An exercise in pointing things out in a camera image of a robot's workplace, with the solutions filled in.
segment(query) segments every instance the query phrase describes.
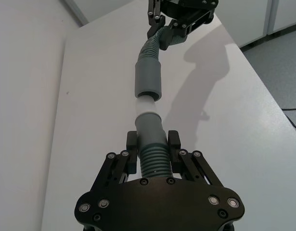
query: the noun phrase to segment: gray hose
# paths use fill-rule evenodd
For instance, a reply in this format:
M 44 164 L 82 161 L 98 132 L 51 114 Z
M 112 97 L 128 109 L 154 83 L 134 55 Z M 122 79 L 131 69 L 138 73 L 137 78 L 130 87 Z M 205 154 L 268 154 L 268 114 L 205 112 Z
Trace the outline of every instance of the gray hose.
M 166 134 L 161 117 L 145 113 L 135 121 L 142 177 L 171 177 Z
M 140 51 L 136 63 L 135 96 L 149 95 L 154 101 L 161 98 L 161 64 L 158 61 L 159 40 L 166 27 L 149 38 Z M 185 38 L 175 36 L 171 45 L 182 43 Z M 138 153 L 142 177 L 172 177 L 166 134 L 161 117 L 145 113 L 135 121 L 138 136 Z
M 164 30 L 166 30 L 167 26 L 159 29 L 156 34 L 152 37 L 150 37 L 144 46 L 142 47 L 139 56 L 138 56 L 138 61 L 144 58 L 154 58 L 158 60 L 158 54 L 159 54 L 159 40 L 161 38 L 162 33 Z M 170 45 L 176 45 L 179 43 L 185 42 L 187 39 L 187 36 L 185 37 L 180 37 L 180 36 L 174 36 L 172 39 L 172 42 Z
M 166 27 L 159 29 L 156 34 L 150 37 L 138 56 L 135 66 L 135 96 L 142 95 L 153 97 L 158 101 L 162 97 L 161 64 L 158 61 L 159 40 Z M 186 37 L 174 36 L 171 45 L 182 43 Z

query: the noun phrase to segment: floor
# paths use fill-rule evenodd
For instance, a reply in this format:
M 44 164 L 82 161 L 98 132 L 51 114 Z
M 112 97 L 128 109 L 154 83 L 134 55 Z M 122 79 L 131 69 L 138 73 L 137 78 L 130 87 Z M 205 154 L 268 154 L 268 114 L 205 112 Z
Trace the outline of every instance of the floor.
M 266 41 L 244 55 L 281 108 L 296 108 L 296 31 Z M 286 112 L 296 124 L 296 111 Z

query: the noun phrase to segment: screw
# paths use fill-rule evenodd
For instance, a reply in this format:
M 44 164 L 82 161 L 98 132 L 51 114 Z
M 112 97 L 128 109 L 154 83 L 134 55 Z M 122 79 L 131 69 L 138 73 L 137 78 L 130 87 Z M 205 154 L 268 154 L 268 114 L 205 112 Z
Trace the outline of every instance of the screw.
M 214 197 L 214 196 L 209 197 L 209 202 L 210 202 L 212 205 L 218 205 L 218 204 L 219 204 L 219 200 L 218 200 L 218 198 L 216 198 L 216 197 Z
M 141 185 L 147 185 L 148 184 L 148 180 L 145 179 L 145 178 L 143 178 L 143 179 L 140 180 L 140 184 Z
M 180 155 L 186 155 L 186 151 L 181 150 L 181 151 L 179 152 L 179 154 L 180 154 Z
M 79 210 L 80 212 L 84 213 L 87 212 L 90 208 L 90 205 L 88 203 L 83 203 L 80 207 Z
M 106 208 L 107 206 L 109 206 L 109 201 L 107 199 L 102 199 L 100 202 L 99 202 L 99 207 L 100 208 Z
M 168 178 L 167 179 L 167 183 L 168 184 L 174 184 L 175 183 L 175 180 L 173 178 Z
M 93 220 L 96 221 L 96 222 L 100 221 L 101 218 L 102 218 L 102 216 L 101 216 L 99 213 L 97 213 L 97 214 L 95 214 L 95 215 L 93 216 Z
M 220 209 L 218 210 L 218 215 L 221 217 L 221 218 L 227 218 L 228 217 L 228 213 L 226 212 L 226 210 L 224 209 Z
M 115 157 L 115 154 L 112 154 L 112 153 L 110 153 L 110 154 L 108 154 L 108 156 L 107 156 L 109 159 L 112 159 L 112 158 L 114 158 Z
M 239 201 L 235 198 L 229 198 L 227 202 L 232 208 L 238 208 L 240 206 Z
M 201 154 L 200 154 L 200 152 L 194 152 L 194 156 L 199 157 L 199 156 L 201 156 Z

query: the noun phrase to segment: cable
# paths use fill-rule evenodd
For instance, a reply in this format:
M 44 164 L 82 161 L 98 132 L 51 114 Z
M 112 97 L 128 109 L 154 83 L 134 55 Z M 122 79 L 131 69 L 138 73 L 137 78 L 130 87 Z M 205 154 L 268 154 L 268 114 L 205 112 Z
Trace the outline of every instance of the cable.
M 290 123 L 292 124 L 292 126 L 296 129 L 296 125 L 294 124 L 294 122 L 286 115 L 286 117 L 288 118 L 288 120 L 290 121 Z
M 285 111 L 296 111 L 296 108 L 284 108 L 282 109 L 284 112 Z

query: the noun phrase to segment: white tabletop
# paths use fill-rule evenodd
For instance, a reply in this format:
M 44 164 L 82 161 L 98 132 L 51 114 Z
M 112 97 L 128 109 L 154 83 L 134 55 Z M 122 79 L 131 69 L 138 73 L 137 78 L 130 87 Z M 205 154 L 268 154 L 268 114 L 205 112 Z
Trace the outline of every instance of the white tabletop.
M 146 12 L 134 1 L 68 38 L 43 231 L 82 230 L 77 199 L 135 130 L 134 65 Z M 164 129 L 178 130 L 183 148 L 201 150 L 240 195 L 245 215 L 236 230 L 296 230 L 296 132 L 220 21 L 160 52 L 160 62 Z

